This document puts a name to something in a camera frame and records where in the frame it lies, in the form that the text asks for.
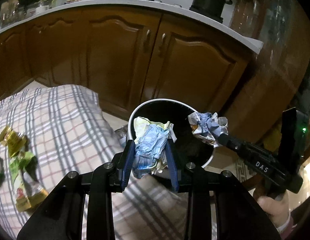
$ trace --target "crumpled wrapper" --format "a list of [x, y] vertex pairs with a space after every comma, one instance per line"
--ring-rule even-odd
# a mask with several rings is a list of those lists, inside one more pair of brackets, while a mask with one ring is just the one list
[[167, 166], [165, 145], [168, 138], [176, 141], [173, 124], [152, 122], [144, 117], [134, 119], [136, 133], [135, 159], [133, 162], [133, 175], [141, 179], [145, 174], [161, 173]]
[[227, 118], [218, 117], [217, 113], [194, 112], [188, 116], [188, 122], [192, 127], [193, 135], [204, 143], [212, 145], [214, 148], [221, 146], [216, 139], [222, 134], [228, 134]]
[[35, 157], [32, 152], [25, 151], [27, 138], [22, 132], [15, 132], [6, 126], [0, 133], [0, 143], [8, 148], [10, 158], [9, 169], [13, 184], [15, 205], [19, 212], [34, 208], [44, 201], [48, 192], [27, 172], [29, 164]]

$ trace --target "pink sleeve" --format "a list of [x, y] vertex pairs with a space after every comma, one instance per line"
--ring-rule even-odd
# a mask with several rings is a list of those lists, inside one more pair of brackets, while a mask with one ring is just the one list
[[293, 218], [290, 216], [290, 221], [287, 225], [287, 227], [284, 229], [284, 231], [281, 232], [281, 238], [285, 239], [289, 236], [289, 234], [292, 232], [293, 230]]

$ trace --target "crumpled paper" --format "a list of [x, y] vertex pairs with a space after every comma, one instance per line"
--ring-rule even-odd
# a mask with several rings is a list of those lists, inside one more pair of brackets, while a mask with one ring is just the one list
[[167, 166], [165, 145], [168, 138], [176, 141], [173, 124], [152, 122], [144, 117], [134, 119], [136, 133], [135, 159], [133, 162], [133, 175], [141, 179], [145, 174], [161, 173]]
[[214, 148], [220, 146], [216, 139], [222, 133], [228, 134], [227, 118], [218, 117], [217, 113], [212, 115], [194, 112], [188, 116], [188, 122], [192, 127], [193, 135]]

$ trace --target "blue gripper pad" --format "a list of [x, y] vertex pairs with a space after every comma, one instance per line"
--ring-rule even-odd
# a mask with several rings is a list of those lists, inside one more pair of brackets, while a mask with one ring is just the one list
[[169, 175], [171, 177], [172, 190], [174, 192], [178, 192], [178, 190], [179, 190], [178, 172], [177, 172], [177, 167], [176, 167], [176, 164], [175, 164], [175, 161], [173, 158], [173, 153], [172, 153], [172, 149], [170, 147], [170, 143], [173, 143], [173, 141], [167, 140], [167, 143], [165, 145], [166, 159], [167, 159]]
[[127, 154], [126, 161], [122, 169], [122, 183], [121, 189], [124, 190], [129, 181], [130, 172], [133, 167], [133, 162], [135, 158], [135, 142], [133, 140], [128, 140], [123, 154]]

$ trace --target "trash bin rim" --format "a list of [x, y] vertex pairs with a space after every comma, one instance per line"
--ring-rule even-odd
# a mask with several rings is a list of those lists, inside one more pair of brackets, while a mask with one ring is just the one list
[[133, 140], [133, 136], [132, 136], [132, 134], [131, 134], [131, 130], [130, 130], [130, 128], [131, 128], [131, 124], [133, 123], [133, 118], [134, 118], [134, 115], [135, 115], [135, 113], [138, 111], [138, 109], [140, 109], [142, 106], [144, 106], [144, 105], [146, 105], [146, 104], [148, 104], [148, 103], [150, 103], [150, 102], [154, 102], [154, 101], [171, 101], [171, 102], [174, 102], [174, 103], [179, 103], [179, 104], [181, 104], [181, 105], [183, 105], [183, 106], [186, 106], [186, 107], [188, 107], [189, 109], [191, 109], [192, 111], [194, 111], [194, 112], [197, 112], [194, 108], [192, 108], [192, 107], [190, 107], [189, 105], [187, 105], [187, 104], [184, 104], [184, 103], [182, 103], [182, 102], [180, 102], [180, 101], [177, 101], [177, 100], [173, 100], [173, 99], [168, 99], [168, 98], [156, 98], [156, 99], [151, 99], [151, 100], [148, 100], [148, 101], [146, 101], [146, 102], [144, 102], [144, 103], [142, 103], [142, 104], [140, 104], [139, 106], [137, 106], [136, 108], [135, 108], [135, 110], [131, 113], [131, 115], [130, 115], [130, 117], [129, 117], [129, 121], [128, 121], [128, 127], [127, 127], [127, 139], [128, 140]]

